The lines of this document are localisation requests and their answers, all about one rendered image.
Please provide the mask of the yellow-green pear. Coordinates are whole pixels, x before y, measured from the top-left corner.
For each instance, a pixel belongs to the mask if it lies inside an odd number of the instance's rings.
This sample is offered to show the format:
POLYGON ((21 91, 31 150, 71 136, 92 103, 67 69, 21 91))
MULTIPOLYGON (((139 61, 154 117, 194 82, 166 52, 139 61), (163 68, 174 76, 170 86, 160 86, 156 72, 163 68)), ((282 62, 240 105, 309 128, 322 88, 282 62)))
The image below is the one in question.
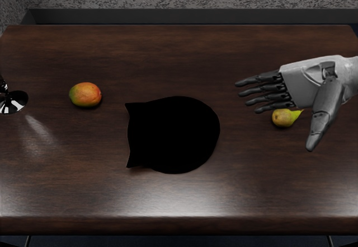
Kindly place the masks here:
POLYGON ((303 110, 276 109, 271 119, 277 127, 288 128, 294 124, 302 112, 303 110))

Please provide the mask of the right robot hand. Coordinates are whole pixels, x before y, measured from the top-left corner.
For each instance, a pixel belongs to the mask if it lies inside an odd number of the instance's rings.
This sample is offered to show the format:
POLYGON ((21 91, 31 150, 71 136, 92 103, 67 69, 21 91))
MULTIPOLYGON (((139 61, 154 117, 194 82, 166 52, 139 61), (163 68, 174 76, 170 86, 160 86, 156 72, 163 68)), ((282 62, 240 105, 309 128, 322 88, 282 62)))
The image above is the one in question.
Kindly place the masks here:
POLYGON ((275 109, 312 110, 307 151, 315 149, 336 118, 341 105, 358 95, 358 56, 328 55, 281 66, 235 83, 248 86, 240 97, 258 96, 246 101, 247 106, 261 103, 260 114, 275 109))

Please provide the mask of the black cat-shaped plate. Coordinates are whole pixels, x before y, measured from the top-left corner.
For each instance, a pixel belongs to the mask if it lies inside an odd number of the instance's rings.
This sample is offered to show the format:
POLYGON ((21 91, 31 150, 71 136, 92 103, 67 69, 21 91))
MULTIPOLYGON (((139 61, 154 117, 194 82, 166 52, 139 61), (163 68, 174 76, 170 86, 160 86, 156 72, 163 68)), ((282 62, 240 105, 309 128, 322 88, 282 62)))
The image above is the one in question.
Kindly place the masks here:
POLYGON ((172 96, 125 107, 129 113, 128 168, 182 174, 199 168, 213 154, 220 121, 204 102, 172 96))

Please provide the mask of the black wine glass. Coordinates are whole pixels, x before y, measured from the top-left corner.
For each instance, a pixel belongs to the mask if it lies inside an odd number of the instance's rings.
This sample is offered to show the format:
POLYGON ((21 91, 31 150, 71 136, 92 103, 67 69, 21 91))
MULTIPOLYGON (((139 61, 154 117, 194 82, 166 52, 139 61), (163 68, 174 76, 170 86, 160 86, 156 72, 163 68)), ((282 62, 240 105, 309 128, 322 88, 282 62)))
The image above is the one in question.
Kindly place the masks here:
POLYGON ((0 74, 0 114, 17 113, 27 105, 28 100, 29 96, 24 91, 9 91, 6 81, 0 74))

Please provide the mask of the red-green mango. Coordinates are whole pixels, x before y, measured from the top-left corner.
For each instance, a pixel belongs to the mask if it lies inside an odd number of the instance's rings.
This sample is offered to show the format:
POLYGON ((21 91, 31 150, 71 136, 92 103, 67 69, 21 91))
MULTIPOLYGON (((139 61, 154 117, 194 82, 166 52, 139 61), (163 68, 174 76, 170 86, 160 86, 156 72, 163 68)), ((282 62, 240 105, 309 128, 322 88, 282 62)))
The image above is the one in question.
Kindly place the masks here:
POLYGON ((102 92, 94 83, 81 82, 69 90, 69 98, 76 106, 90 108, 101 102, 102 92))

